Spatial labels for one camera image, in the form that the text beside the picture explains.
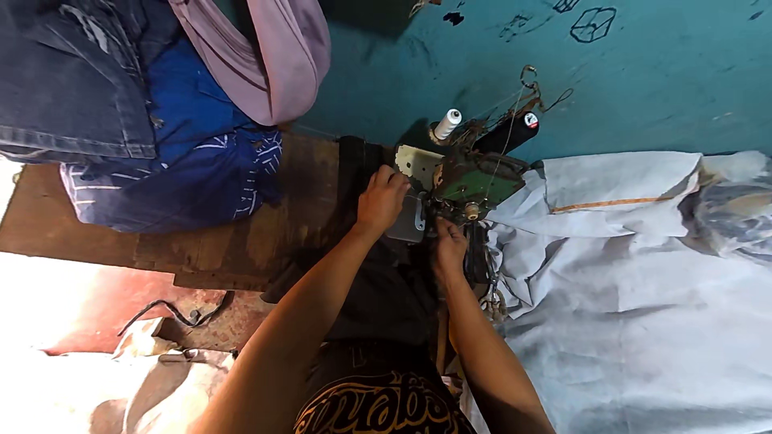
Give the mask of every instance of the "patterned blue fabric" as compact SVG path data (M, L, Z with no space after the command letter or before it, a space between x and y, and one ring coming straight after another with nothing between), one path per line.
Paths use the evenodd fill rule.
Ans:
M173 165L196 145L210 137L232 133L252 121L236 107L187 39L164 51L147 69L156 125L157 157L105 158L105 161L149 171ZM92 173L96 166L89 169Z
M160 163L156 172L124 166L86 175L81 164L62 164L60 171L81 222L174 232L242 219L263 202L278 202L281 154L276 128L239 128L203 141L172 165Z

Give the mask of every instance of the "floor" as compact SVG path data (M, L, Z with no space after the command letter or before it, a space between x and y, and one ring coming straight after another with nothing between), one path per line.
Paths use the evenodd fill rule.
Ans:
M20 168L0 161L0 215ZM208 313L225 294L175 287L173 279L169 273L0 253L3 343L49 354L111 353L120 340L118 331L151 301L172 302L189 316L194 309ZM207 324L189 328L176 323L165 327L162 337L187 348L241 349L272 307L259 293L238 291ZM173 315L154 307L142 319L160 316Z

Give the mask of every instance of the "teal wall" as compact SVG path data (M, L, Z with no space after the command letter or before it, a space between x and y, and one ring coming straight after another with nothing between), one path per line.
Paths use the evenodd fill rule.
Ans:
M772 0L567 2L573 9L559 13L559 0L458 7L459 0L444 0L407 20L412 1L320 0L333 62L316 105L296 126L382 144L411 141L411 127L421 131L450 107L466 118L489 113L520 91L529 63L547 103L575 91L540 116L539 135L512 153L518 158L664 149L772 154ZM571 28L593 8L615 8L608 34L578 42ZM458 25L443 20L453 11L464 17ZM575 33L585 39L589 32Z

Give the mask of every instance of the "hand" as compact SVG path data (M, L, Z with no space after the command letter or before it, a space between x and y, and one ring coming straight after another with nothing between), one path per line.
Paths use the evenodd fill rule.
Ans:
M402 200L410 189L408 177L395 173L383 165L370 177L367 190L359 196L357 225L367 232L381 236L397 221Z
M442 217L437 218L437 236L433 268L440 285L446 287L448 279L463 279L464 255L469 242L458 226Z

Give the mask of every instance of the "blue fabric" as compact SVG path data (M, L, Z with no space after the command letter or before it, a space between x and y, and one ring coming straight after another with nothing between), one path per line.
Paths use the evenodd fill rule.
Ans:
M263 202L281 199L281 140L276 128L239 128L160 171L124 166L84 176L86 166L62 164L61 175L81 222L121 232L192 230L247 217Z
M43 3L54 2L0 2L0 154L32 163L155 158L137 70L178 32L169 4Z
M153 100L151 116L158 126L157 158L107 158L109 162L159 171L202 141L252 123L217 84L187 39L156 58L147 70L147 82Z

